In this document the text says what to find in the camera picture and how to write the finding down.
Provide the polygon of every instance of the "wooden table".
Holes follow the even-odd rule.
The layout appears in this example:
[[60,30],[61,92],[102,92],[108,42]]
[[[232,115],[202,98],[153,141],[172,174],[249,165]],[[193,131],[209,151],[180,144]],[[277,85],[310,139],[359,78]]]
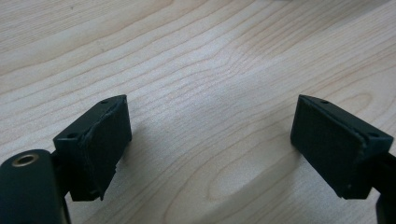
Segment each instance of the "wooden table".
[[375,223],[290,145],[300,93],[396,135],[396,1],[2,1],[0,162],[128,95],[134,140],[74,223]]

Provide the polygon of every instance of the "wood grain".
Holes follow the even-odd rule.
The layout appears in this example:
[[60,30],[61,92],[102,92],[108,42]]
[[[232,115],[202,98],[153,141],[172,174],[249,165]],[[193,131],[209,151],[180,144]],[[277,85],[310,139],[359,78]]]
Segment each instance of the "wood grain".
[[375,223],[377,193],[337,198],[289,136],[300,93],[396,135],[395,1],[0,8],[0,162],[128,95],[134,140],[74,223]]

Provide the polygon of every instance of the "light wooden surface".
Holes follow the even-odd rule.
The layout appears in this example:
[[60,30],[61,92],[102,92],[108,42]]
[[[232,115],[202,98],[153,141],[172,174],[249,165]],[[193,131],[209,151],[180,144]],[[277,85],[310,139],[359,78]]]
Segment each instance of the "light wooden surface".
[[128,95],[134,140],[74,223],[375,223],[377,193],[337,198],[289,136],[300,93],[396,135],[395,1],[0,8],[0,162]]

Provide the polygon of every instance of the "black mount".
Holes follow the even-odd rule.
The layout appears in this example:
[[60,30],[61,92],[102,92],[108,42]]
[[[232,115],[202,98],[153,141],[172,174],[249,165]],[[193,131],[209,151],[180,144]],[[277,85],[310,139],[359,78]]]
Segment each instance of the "black mount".
[[54,139],[56,150],[22,152],[0,167],[0,222],[71,223],[64,196],[103,200],[132,140],[126,95],[105,99]]
[[396,223],[393,137],[328,101],[300,95],[290,138],[339,197],[366,199],[374,187],[381,193],[378,223]]

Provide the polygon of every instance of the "screw hole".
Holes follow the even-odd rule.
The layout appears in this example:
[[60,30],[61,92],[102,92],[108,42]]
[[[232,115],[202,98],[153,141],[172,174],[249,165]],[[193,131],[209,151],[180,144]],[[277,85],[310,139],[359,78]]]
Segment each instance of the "screw hole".
[[379,137],[378,133],[367,133],[367,134],[372,137]]
[[75,138],[75,137],[77,137],[77,133],[70,133],[70,134],[68,134],[67,135],[67,138]]
[[37,154],[27,154],[27,155],[18,157],[15,161],[12,162],[12,165],[15,167],[22,167],[22,166],[32,164],[36,160],[38,160]]

